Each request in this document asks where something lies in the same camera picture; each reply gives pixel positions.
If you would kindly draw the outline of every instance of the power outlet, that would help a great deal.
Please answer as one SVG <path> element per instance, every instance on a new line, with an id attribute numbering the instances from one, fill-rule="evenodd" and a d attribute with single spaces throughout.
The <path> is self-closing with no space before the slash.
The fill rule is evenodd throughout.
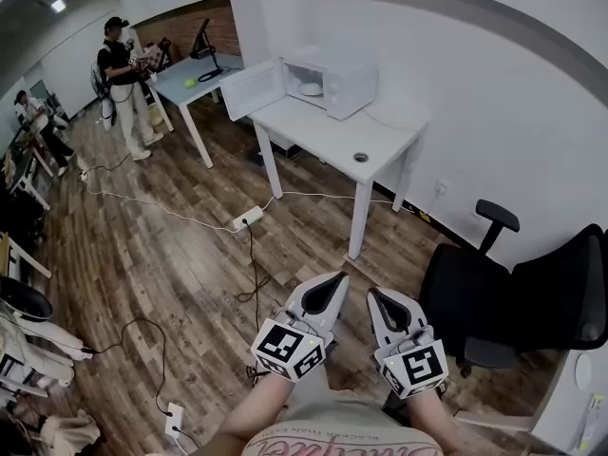
<path id="1" fill-rule="evenodd" d="M 172 438 L 177 439 L 180 437 L 180 433 L 173 428 L 181 430 L 181 423 L 183 422 L 183 407 L 171 402 L 167 412 L 169 412 L 171 416 L 167 416 L 167 421 L 164 425 L 164 432 Z"/>
<path id="2" fill-rule="evenodd" d="M 256 221 L 261 219 L 263 216 L 264 216 L 264 211 L 262 210 L 262 208 L 260 208 L 259 206 L 256 206 L 255 208 L 250 209 L 246 213 L 243 213 L 238 218 L 233 219 L 232 226 L 235 230 L 240 231 L 246 227 L 245 223 L 243 223 L 244 219 L 247 219 L 247 224 L 251 226 Z"/>
<path id="3" fill-rule="evenodd" d="M 437 196 L 445 196 L 449 190 L 449 184 L 444 180 L 438 179 L 435 182 L 435 194 Z"/>

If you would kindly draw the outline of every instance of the wooden floor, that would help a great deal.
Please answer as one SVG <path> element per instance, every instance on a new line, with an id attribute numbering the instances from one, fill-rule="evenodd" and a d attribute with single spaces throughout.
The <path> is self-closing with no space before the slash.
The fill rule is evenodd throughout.
<path id="1" fill-rule="evenodd" d="M 227 118 L 221 105 L 203 99 L 191 106 L 215 166 L 206 169 L 176 108 L 167 107 L 176 131 L 152 146 L 153 156 L 127 160 L 111 173 L 89 173 L 93 191 L 153 200 L 181 215 L 214 225 L 271 197 L 262 167 L 245 160 L 256 146 L 253 130 Z M 89 164 L 111 166 L 125 155 L 118 128 L 95 124 L 94 106 L 77 119 L 70 142 Z M 354 184 L 301 153 L 277 158 L 285 190 L 353 195 Z M 160 404 L 186 407 L 184 430 L 205 442 L 250 388 L 245 365 L 256 331 L 255 301 L 237 294 L 252 289 L 246 231 L 232 235 L 166 215 L 156 206 L 92 196 L 75 164 L 50 190 L 48 241 L 36 257 L 53 272 L 45 290 L 55 322 L 99 350 L 119 339 L 135 316 L 162 325 L 167 334 L 166 384 Z M 351 276 L 350 297 L 336 327 L 340 343 L 329 366 L 332 387 L 384 400 L 389 388 L 371 362 L 373 338 L 365 304 L 367 289 L 390 287 L 416 297 L 430 256 L 446 241 L 405 211 L 374 204 L 361 256 L 348 258 L 352 201 L 285 196 L 253 226 L 255 256 L 263 276 L 260 317 L 272 316 L 299 282 L 330 271 Z M 54 387 L 48 400 L 30 399 L 43 414 L 86 409 L 106 442 L 98 454 L 179 454 L 164 436 L 164 416 L 154 394 L 162 375 L 162 338 L 152 327 L 133 325 L 124 348 L 77 364 L 69 389 Z M 520 359 L 513 370 L 476 369 L 463 380 L 452 366 L 445 396 L 451 412 L 471 409 L 531 415 L 550 380 L 552 356 Z M 527 442 L 498 430 L 462 428 L 471 454 L 521 454 Z M 189 441 L 184 438 L 188 448 Z"/>

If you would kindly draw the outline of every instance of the brick wall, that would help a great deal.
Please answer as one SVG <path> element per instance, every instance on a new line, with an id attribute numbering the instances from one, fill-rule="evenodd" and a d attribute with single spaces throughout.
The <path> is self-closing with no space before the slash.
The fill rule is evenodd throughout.
<path id="1" fill-rule="evenodd" d="M 149 41 L 157 44 L 163 37 L 169 39 L 169 53 L 174 62 L 188 57 L 203 19 L 209 18 L 206 32 L 217 52 L 239 56 L 237 27 L 230 0 L 204 0 L 180 7 L 145 20 L 135 26 L 142 46 Z"/>

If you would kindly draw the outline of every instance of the microwave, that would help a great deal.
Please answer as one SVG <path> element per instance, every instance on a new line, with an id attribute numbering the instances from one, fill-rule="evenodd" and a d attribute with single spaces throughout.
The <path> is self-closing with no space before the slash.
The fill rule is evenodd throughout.
<path id="1" fill-rule="evenodd" d="M 233 121 L 287 95 L 344 120 L 375 100 L 378 67 L 356 52 L 304 47 L 291 56 L 247 67 L 219 84 Z"/>

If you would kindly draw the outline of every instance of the blue table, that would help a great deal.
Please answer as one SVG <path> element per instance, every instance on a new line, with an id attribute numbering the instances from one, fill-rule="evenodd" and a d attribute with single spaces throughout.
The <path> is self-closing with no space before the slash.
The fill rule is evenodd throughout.
<path id="1" fill-rule="evenodd" d="M 157 81 L 152 81 L 151 79 L 146 81 L 147 85 L 150 86 L 152 96 L 154 96 L 154 100 L 161 111 L 162 119 L 171 131 L 173 131 L 173 125 L 162 106 L 159 95 L 161 94 L 180 109 L 186 126 L 197 145 L 197 149 L 199 150 L 205 165 L 209 168 L 213 167 L 213 162 L 200 138 L 200 133 L 192 120 L 190 111 L 188 111 L 188 105 L 209 93 L 212 94 L 214 101 L 218 103 L 219 99 L 216 90 L 219 88 L 219 80 L 244 69 L 243 60 L 239 56 L 218 53 L 216 54 L 216 59 L 218 60 L 219 66 L 225 68 L 224 72 L 209 81 L 198 83 L 195 87 L 189 89 L 185 86 L 186 80 L 193 79 L 196 81 L 202 74 L 216 68 L 211 56 L 206 56 L 202 59 L 192 59 L 188 57 L 159 73 Z"/>

